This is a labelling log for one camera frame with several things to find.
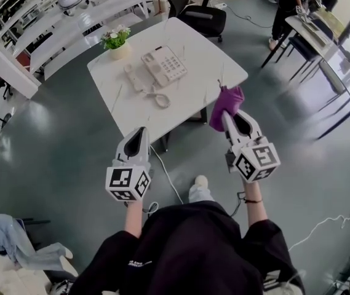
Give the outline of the black white striped fabric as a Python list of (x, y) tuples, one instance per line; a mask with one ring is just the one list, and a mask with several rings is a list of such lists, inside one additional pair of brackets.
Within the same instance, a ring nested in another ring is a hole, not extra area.
[(279, 280), (280, 270), (269, 272), (263, 283), (263, 295), (304, 295), (300, 286), (294, 284), (303, 273), (296, 272), (287, 281)]

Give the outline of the black office chair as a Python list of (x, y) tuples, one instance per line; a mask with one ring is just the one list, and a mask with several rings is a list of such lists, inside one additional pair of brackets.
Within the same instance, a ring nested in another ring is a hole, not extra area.
[(209, 0), (203, 0), (201, 5), (190, 4), (190, 0), (167, 0), (169, 17), (177, 18), (202, 34), (206, 38), (216, 38), (223, 42), (222, 32), (226, 24), (226, 12), (215, 7), (209, 7)]

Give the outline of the purple cloth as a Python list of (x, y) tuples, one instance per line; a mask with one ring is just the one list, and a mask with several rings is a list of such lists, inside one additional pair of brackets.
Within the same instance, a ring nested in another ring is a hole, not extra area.
[(218, 132), (224, 132), (222, 122), (223, 112), (226, 111), (230, 116), (234, 116), (244, 101), (244, 94), (239, 86), (227, 88), (220, 86), (220, 94), (212, 109), (209, 125)]

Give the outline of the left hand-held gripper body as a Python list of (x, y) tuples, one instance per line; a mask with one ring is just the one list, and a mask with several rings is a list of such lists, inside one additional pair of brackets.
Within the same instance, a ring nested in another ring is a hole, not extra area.
[(148, 129), (139, 127), (117, 146), (106, 169), (106, 191), (117, 201), (141, 201), (151, 184)]

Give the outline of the white long table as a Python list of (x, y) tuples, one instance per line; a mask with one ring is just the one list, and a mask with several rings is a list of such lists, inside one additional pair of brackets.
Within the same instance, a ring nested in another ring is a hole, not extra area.
[(147, 0), (89, 0), (73, 17), (58, 0), (0, 0), (0, 45), (31, 76), (49, 78), (118, 25), (149, 18)]

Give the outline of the person's left forearm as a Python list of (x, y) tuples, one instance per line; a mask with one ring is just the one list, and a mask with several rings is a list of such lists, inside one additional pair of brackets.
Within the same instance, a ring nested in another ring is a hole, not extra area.
[(134, 201), (127, 204), (124, 230), (139, 238), (143, 226), (143, 202)]

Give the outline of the beige desk telephone base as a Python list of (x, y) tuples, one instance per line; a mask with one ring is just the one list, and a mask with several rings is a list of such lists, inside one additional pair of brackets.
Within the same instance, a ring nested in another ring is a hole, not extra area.
[(184, 64), (168, 46), (160, 46), (142, 55), (141, 60), (161, 88), (169, 86), (188, 73)]

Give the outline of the person's light jeans leg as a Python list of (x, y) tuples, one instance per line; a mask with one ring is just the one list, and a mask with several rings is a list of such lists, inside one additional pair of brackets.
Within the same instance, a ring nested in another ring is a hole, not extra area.
[(215, 199), (211, 195), (211, 191), (208, 189), (207, 186), (201, 186), (198, 184), (192, 185), (188, 194), (188, 202), (196, 203), (203, 201), (215, 201)]

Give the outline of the black side chair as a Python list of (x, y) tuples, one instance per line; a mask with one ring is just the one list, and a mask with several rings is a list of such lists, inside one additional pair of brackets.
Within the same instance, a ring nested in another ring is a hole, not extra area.
[(290, 78), (290, 81), (292, 81), (302, 69), (307, 70), (316, 60), (319, 54), (303, 37), (298, 34), (296, 34), (294, 37), (290, 37), (288, 42), (305, 60), (301, 67)]

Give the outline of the white desk with black legs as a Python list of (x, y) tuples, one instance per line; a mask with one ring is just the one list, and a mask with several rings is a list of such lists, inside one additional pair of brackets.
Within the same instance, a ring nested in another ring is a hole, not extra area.
[(340, 70), (340, 62), (343, 61), (342, 54), (334, 41), (329, 39), (320, 28), (316, 27), (315, 29), (312, 29), (310, 23), (305, 24), (298, 16), (288, 17), (285, 21), (290, 27), (290, 31), (284, 33), (279, 39), (275, 48), (262, 63), (261, 68), (264, 68), (269, 63), (272, 57), (280, 49), (282, 43), (287, 39), (287, 36), (294, 31), (318, 53), (316, 61), (312, 63), (311, 66), (309, 66), (308, 63), (304, 63), (301, 71), (304, 71), (306, 67), (313, 67), (322, 61), (326, 62), (326, 64), (332, 69)]

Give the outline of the beige telephone handset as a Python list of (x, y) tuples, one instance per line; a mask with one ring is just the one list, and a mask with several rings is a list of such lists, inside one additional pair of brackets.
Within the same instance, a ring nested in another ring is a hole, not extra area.
[(132, 65), (125, 65), (124, 72), (129, 82), (133, 85), (136, 92), (148, 93), (148, 88), (146, 84), (137, 76), (136, 70), (133, 68)]

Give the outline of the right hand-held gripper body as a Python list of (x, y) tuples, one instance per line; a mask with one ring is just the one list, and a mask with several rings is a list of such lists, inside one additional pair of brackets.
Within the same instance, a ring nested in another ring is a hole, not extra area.
[(246, 183), (268, 178), (280, 166), (276, 148), (263, 135), (258, 122), (246, 112), (238, 110), (241, 117), (241, 146), (225, 154), (229, 172), (239, 173)]

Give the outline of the white ornate furniture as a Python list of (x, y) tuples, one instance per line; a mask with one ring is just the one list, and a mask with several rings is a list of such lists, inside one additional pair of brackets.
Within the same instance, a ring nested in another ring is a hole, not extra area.
[(41, 270), (26, 270), (0, 255), (0, 295), (49, 295), (52, 284)]

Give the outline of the person's black t-shirt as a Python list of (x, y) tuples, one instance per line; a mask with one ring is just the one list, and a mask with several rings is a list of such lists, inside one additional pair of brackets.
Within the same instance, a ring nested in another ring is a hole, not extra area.
[(139, 238), (108, 237), (69, 295), (263, 295), (269, 272), (287, 281), (297, 271), (281, 229), (264, 220), (240, 228), (215, 202), (155, 212)]

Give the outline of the person's white shoe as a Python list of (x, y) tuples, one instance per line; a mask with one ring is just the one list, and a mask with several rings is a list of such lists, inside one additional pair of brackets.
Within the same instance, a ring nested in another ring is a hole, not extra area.
[(209, 188), (209, 182), (206, 176), (204, 175), (198, 175), (196, 176), (194, 180), (194, 185), (196, 187), (201, 187), (203, 189), (208, 189)]

